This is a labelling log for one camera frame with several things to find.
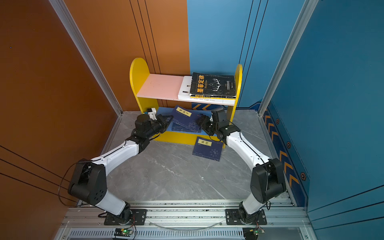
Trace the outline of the navy book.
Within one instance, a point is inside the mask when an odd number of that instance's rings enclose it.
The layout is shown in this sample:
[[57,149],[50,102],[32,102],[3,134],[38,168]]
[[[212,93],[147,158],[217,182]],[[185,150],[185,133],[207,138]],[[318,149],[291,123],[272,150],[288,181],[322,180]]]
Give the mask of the navy book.
[[203,115],[195,113],[192,110],[186,110],[182,107],[176,106],[172,110],[171,115],[173,116],[173,122],[180,125],[183,129],[196,133],[201,127],[198,124],[198,121]]
[[173,122],[171,129],[174,132],[200,133],[202,130],[202,127],[197,125],[195,122],[191,122],[187,126],[183,126]]

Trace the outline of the navy book rearmost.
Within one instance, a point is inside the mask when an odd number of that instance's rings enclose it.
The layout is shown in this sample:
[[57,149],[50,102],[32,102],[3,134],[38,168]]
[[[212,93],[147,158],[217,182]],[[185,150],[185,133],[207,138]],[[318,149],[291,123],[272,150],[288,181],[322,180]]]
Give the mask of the navy book rearmost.
[[222,142],[215,142],[198,137],[193,149],[193,155],[219,162],[223,150]]

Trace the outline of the yellow cartoon cover book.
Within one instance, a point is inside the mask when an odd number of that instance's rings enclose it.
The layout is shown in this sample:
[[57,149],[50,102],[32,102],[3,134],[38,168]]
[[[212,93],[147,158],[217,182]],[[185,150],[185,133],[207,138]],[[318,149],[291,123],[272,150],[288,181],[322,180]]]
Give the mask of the yellow cartoon cover book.
[[220,100],[235,100],[235,99],[236,99],[236,96],[190,95],[190,98],[198,98],[198,99],[220,99]]

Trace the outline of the white book brown pattern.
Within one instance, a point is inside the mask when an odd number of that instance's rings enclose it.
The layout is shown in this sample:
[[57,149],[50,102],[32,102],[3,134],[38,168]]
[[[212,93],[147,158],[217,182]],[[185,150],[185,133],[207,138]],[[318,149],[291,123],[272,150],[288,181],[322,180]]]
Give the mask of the white book brown pattern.
[[193,102],[199,104],[214,104],[214,105],[224,105],[224,106],[234,106],[235,99],[206,99],[206,98],[192,98],[190,96],[192,76],[184,76],[183,82],[181,84],[178,100],[185,102]]

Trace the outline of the black book yellow title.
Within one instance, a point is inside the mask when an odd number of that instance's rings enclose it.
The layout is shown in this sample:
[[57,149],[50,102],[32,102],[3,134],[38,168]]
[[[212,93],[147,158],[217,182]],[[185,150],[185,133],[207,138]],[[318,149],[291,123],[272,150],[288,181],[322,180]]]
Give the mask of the black book yellow title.
[[235,76],[193,73],[190,95],[236,96]]

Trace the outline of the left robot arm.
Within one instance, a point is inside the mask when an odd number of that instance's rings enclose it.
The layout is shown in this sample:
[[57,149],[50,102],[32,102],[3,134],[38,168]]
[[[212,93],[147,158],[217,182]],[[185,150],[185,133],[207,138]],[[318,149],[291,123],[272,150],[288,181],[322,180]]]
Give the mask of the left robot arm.
[[107,176],[126,160],[140,154],[160,134],[166,132],[172,115],[157,115],[154,119],[141,114],[135,121],[131,136],[113,150],[93,158],[80,160],[69,183],[68,194],[113,215],[126,223],[131,219],[131,206],[112,194]]

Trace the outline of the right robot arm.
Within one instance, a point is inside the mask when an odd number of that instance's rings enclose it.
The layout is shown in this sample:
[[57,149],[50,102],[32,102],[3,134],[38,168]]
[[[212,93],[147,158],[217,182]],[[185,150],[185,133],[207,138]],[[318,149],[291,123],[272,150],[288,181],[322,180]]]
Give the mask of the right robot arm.
[[252,171],[250,195],[239,204],[240,219],[250,225],[257,221],[270,199],[287,190],[282,162],[271,159],[254,147],[241,129],[226,117],[224,109],[212,111],[212,116],[201,116],[198,126],[209,136],[216,135],[227,147],[233,149]]

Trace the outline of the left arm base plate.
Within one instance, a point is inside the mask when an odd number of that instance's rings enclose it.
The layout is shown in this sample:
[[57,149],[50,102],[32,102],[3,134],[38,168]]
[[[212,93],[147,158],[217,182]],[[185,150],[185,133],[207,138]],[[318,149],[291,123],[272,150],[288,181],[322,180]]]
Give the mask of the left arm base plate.
[[117,217],[114,217],[112,214],[107,213],[104,225],[105,226],[130,226],[134,223],[135,226],[143,226],[146,221],[147,217],[147,210],[146,209],[133,209],[131,210],[131,218],[129,221],[122,222],[121,220],[118,220]]

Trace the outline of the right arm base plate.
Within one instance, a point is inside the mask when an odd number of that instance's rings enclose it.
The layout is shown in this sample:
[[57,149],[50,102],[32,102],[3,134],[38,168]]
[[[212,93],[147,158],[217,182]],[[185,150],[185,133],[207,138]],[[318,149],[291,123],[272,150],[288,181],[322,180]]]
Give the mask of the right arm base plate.
[[227,225],[267,225],[267,217],[264,210],[259,210],[251,215],[243,209],[226,209]]

